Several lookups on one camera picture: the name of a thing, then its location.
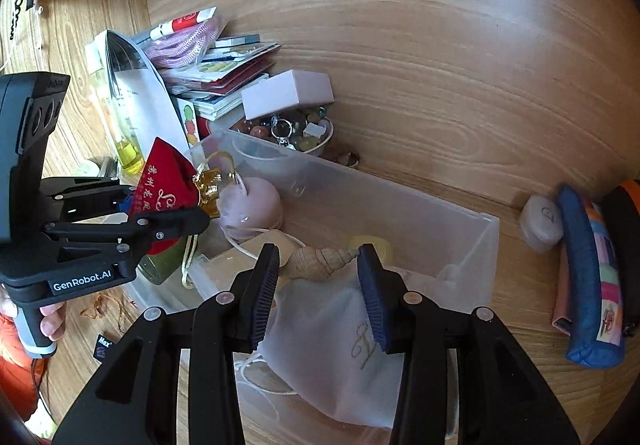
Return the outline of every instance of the clear plastic container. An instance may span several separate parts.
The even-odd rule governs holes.
[[[231,131],[215,132],[192,149],[194,164],[220,150],[232,155],[243,177],[265,178],[277,187],[284,206],[284,232],[316,248],[346,248],[350,238],[359,234],[382,237],[393,246],[394,266],[433,278],[438,291],[434,301],[440,306],[468,313],[490,303],[498,251],[497,218]],[[215,222],[203,239],[202,249],[209,257],[230,246]],[[156,291],[138,294],[140,309],[166,304],[158,293],[169,295],[172,279],[162,286],[142,284],[140,278],[131,283],[130,288],[153,286]],[[264,363],[252,364],[244,377],[237,373],[242,423],[248,435],[256,430],[274,443],[287,444],[388,443],[389,429],[334,421],[299,396],[270,395],[255,389],[247,379],[267,389],[280,388],[275,387],[278,379]]]

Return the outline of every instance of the multicolored patch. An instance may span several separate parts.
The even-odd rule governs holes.
[[[600,263],[602,311],[600,330],[596,340],[620,346],[622,340],[622,295],[616,255],[611,245],[609,233],[605,228],[600,207],[584,198],[582,201],[593,230],[593,238],[598,251],[598,262]]]

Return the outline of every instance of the perfume bottle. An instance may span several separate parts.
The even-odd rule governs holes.
[[[104,130],[107,132],[114,154],[128,174],[138,174],[145,166],[138,139],[131,126],[126,109],[111,96],[107,74],[100,54],[93,43],[84,47],[87,71],[92,87],[92,101],[96,104]]]

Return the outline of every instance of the human hand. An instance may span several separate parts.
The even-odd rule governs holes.
[[[57,302],[40,308],[44,315],[40,323],[40,331],[51,341],[60,340],[65,333],[66,302]],[[15,318],[18,316],[18,308],[9,298],[4,285],[0,287],[0,314]]]

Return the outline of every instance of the spiral conch shell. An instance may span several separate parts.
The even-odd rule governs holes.
[[[287,264],[280,269],[280,276],[286,279],[304,277],[309,281],[324,281],[357,255],[357,250],[342,250],[341,248],[320,250],[319,248],[302,247],[291,254]]]

